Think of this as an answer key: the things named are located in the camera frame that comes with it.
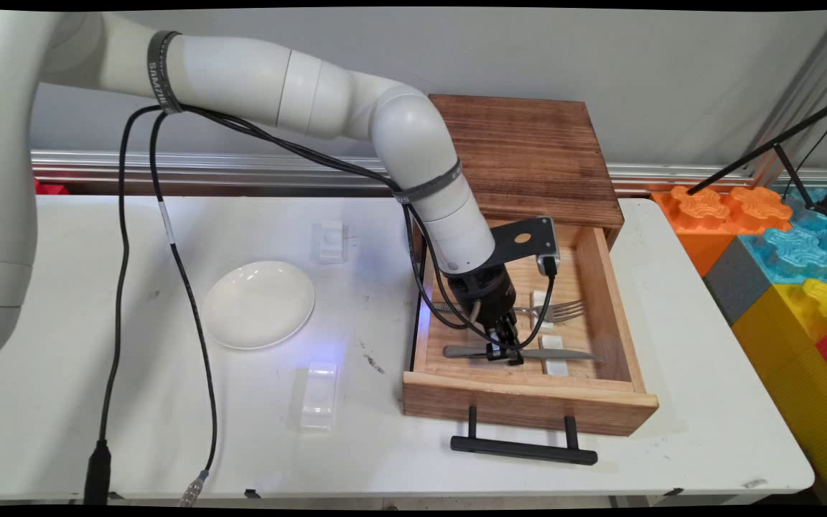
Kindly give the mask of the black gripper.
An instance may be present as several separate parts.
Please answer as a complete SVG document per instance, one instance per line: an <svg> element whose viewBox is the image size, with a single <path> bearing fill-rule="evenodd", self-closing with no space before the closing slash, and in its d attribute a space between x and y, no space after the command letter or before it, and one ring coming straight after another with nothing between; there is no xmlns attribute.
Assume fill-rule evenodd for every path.
<svg viewBox="0 0 827 517"><path fill-rule="evenodd" d="M491 337L485 345L487 360L522 365L525 345L519 340L518 317L513 311L516 292L505 265L447 276L447 284L469 321Z"/></svg>

